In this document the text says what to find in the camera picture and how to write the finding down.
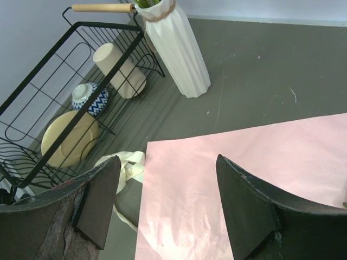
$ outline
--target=black wire dish rack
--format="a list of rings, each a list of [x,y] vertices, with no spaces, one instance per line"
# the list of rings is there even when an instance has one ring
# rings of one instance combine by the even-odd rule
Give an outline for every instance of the black wire dish rack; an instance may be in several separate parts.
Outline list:
[[[112,139],[117,137],[114,127],[134,100],[144,99],[146,88],[151,84],[151,75],[158,73],[165,76],[144,39],[142,28],[136,22],[136,14],[133,15],[135,25],[100,22],[71,24],[65,17],[70,9],[67,8],[62,14],[71,25],[70,29],[0,107],[0,181],[6,179],[11,184],[13,197],[17,188],[31,185],[49,189],[92,168],[93,160],[90,158],[95,159],[103,154]],[[95,65],[92,66],[92,56],[101,45],[110,42],[123,55],[105,76]],[[130,60],[146,76],[145,89],[131,99],[123,99],[110,84],[117,72],[124,77],[119,88],[125,82],[130,84],[128,76],[132,71],[124,75],[120,70],[126,60]],[[73,110],[71,92],[78,84],[86,82],[95,82],[99,86],[42,155],[41,140],[45,130],[60,115]],[[88,113],[89,107],[104,89],[109,93],[107,107],[94,118],[100,129],[97,144],[86,158],[73,166],[62,167],[64,162],[59,167],[50,166],[47,163],[50,157],[83,115]],[[134,95],[137,95],[136,89],[133,89]]]

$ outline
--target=pink paper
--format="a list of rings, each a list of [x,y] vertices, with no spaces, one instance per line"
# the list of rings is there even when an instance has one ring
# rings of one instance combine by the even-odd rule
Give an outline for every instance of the pink paper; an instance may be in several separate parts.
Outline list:
[[[137,260],[233,259],[217,185],[218,154],[288,192],[335,207],[347,193],[347,114],[147,147]]]

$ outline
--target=wooden handle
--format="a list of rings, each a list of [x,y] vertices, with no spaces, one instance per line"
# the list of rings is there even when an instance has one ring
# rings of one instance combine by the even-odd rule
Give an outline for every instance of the wooden handle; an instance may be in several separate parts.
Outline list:
[[[135,12],[134,4],[73,4],[75,12]]]

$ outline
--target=yellow plate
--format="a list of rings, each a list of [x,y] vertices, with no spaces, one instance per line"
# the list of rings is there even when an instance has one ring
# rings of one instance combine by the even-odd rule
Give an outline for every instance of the yellow plate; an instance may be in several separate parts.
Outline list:
[[[77,112],[78,110],[75,110],[62,114],[48,127],[41,143],[42,155],[48,151]],[[94,147],[98,136],[98,123],[88,113],[84,114],[47,163],[53,167],[68,167],[79,163]]]

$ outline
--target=blue and white bowl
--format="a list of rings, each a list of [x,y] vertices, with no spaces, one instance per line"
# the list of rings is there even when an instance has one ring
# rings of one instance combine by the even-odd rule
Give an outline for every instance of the blue and white bowl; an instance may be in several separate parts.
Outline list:
[[[98,84],[88,82],[78,85],[72,92],[72,107],[74,110],[80,110],[87,102],[92,93],[98,88]],[[104,89],[94,103],[89,107],[88,113],[92,116],[97,116],[105,108],[108,102],[108,91]]]

